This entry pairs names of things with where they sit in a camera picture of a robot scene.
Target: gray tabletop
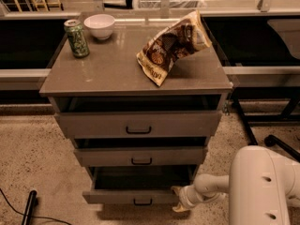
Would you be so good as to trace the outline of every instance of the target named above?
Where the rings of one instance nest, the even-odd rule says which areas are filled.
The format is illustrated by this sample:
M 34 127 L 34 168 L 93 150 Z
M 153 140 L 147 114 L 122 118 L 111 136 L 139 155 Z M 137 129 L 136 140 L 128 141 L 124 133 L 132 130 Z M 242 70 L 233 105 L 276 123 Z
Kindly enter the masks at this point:
M 80 20 L 88 15 L 82 14 Z M 149 39 L 175 21 L 151 16 L 115 15 L 115 29 L 104 41 L 96 40 L 84 30 L 90 49 L 85 58 L 75 58 L 67 41 L 40 94 L 47 97 L 215 94 L 232 89 L 213 47 L 177 60 L 160 87 L 149 80 L 136 54 Z

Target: cable on floor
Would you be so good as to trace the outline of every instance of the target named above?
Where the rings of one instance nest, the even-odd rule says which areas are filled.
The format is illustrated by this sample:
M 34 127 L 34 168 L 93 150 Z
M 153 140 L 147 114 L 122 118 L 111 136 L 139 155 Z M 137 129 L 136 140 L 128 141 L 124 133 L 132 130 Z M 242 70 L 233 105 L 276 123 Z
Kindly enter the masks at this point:
M 0 192 L 2 194 L 2 196 L 4 197 L 4 199 L 6 200 L 7 204 L 9 205 L 9 207 L 17 214 L 19 215 L 22 215 L 22 216 L 27 216 L 25 215 L 24 213 L 21 213 L 19 211 L 17 211 L 9 202 L 7 196 L 4 194 L 3 190 L 0 188 Z M 60 223 L 64 223 L 64 224 L 67 224 L 67 225 L 72 225 L 71 223 L 68 223 L 66 221 L 63 221 L 63 220 L 59 220 L 59 219 L 56 219 L 56 218 L 53 218 L 53 217 L 41 217 L 41 216 L 31 216 L 31 218 L 40 218 L 40 219 L 48 219 L 48 220 L 52 220 L 52 221 L 56 221 L 56 222 L 60 222 Z

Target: soda can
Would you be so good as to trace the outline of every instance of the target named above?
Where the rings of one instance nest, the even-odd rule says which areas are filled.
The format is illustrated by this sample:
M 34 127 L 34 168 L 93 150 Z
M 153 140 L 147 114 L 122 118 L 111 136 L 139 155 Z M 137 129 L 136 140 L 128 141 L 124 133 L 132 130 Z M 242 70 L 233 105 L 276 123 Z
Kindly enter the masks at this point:
M 83 26 L 79 20 L 71 19 L 64 23 L 67 39 L 75 57 L 85 57 L 90 51 L 83 34 Z

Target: white bowl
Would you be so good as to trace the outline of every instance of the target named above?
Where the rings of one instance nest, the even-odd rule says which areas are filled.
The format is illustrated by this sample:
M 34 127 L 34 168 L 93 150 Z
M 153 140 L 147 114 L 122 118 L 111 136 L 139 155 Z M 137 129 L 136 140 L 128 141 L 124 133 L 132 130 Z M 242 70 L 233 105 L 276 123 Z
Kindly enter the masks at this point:
M 84 25 L 91 35 L 100 40 L 107 39 L 111 36 L 114 23 L 114 17 L 108 14 L 98 14 L 84 20 Z

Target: crumpled brown bag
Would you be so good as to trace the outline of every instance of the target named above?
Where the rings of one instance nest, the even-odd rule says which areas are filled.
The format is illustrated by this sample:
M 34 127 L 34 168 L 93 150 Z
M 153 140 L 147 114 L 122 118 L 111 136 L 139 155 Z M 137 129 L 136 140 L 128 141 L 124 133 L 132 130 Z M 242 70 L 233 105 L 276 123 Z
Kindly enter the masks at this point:
M 137 54 L 145 75 L 158 86 L 166 79 L 177 59 L 210 47 L 198 10 L 160 31 Z

